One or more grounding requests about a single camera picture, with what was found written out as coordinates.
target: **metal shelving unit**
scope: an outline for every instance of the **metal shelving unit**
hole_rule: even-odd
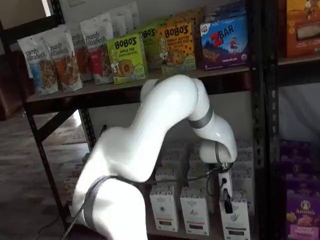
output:
[[[42,164],[47,174],[63,225],[67,227],[67,217],[70,214],[66,206],[63,206],[57,186],[52,175],[50,164],[42,142],[54,132],[65,120],[67,120],[76,110],[80,110],[86,134],[89,140],[90,148],[93,148],[96,137],[93,131],[89,108],[138,103],[140,101],[140,90],[145,82],[136,81],[125,84],[104,84],[94,85],[86,83],[84,87],[75,92],[56,92],[50,95],[38,96],[33,95],[26,97],[21,83],[19,73],[14,71],[15,63],[10,58],[10,44],[15,43],[18,39],[27,37],[36,33],[56,27],[64,23],[59,0],[51,0],[54,14],[52,16],[29,22],[17,27],[4,30],[0,24],[0,38],[8,56],[12,69],[12,76],[17,80],[23,106],[29,121],[34,139],[37,144]],[[266,77],[268,76],[266,68],[271,65],[266,64],[266,46],[264,45],[265,14],[263,8],[267,6],[267,1],[247,0],[247,17],[249,29],[250,58],[249,66],[241,66],[228,69],[213,71],[196,70],[188,73],[194,78],[199,78],[204,83],[208,94],[224,94],[241,91],[251,91],[251,108],[253,118],[253,150],[254,150],[254,175],[255,175],[255,221],[257,234],[260,240],[273,239],[269,226],[270,214],[268,202],[269,199],[269,158],[267,147],[269,146],[268,138],[268,120],[267,103],[266,103]],[[152,71],[147,79],[162,79],[165,76],[159,71]],[[43,127],[37,129],[34,115],[58,112]],[[158,231],[150,230],[149,234],[157,235]]]

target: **gray joint band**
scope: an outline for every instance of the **gray joint band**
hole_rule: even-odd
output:
[[[215,142],[214,152],[215,152],[216,161],[219,164],[221,164],[220,157],[219,157],[219,143],[217,141]]]
[[[202,129],[208,125],[213,115],[214,115],[214,110],[211,108],[211,106],[209,106],[208,111],[202,118],[195,121],[189,120],[189,124],[193,129]]]
[[[99,188],[101,185],[108,180],[109,178],[105,178],[106,176],[101,176],[98,177],[89,187],[88,191],[85,194],[85,204],[83,206],[83,218],[85,223],[89,228],[92,230],[96,230],[95,224],[94,224],[94,216],[93,216],[93,211],[94,211],[94,204],[95,200],[99,191]]]

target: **bobo's logo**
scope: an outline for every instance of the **bobo's logo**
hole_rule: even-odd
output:
[[[136,45],[137,44],[137,37],[136,36],[132,36],[128,39],[125,40],[120,40],[120,41],[116,41],[114,43],[115,49],[119,49],[120,47],[128,47],[129,45]]]
[[[224,38],[234,32],[235,32],[234,26],[230,25],[228,27],[225,27],[221,31],[216,31],[213,34],[211,34],[210,39],[213,40],[213,46],[215,47],[220,46],[221,44],[224,43]]]
[[[164,31],[165,37],[178,36],[179,34],[187,34],[189,32],[188,25],[177,26],[175,28]]]
[[[156,32],[157,30],[155,28],[150,28],[148,30],[141,31],[140,33],[144,38],[147,38],[149,36],[153,37],[156,34]]]

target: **yellow box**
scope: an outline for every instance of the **yellow box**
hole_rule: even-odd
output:
[[[163,74],[177,74],[196,69],[193,22],[158,28],[159,56]]]

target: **bobo's apple pie box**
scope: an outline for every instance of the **bobo's apple pie box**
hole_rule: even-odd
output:
[[[286,201],[286,239],[318,240],[320,197],[288,194]]]
[[[146,78],[148,67],[141,33],[109,40],[107,49],[115,84]]]

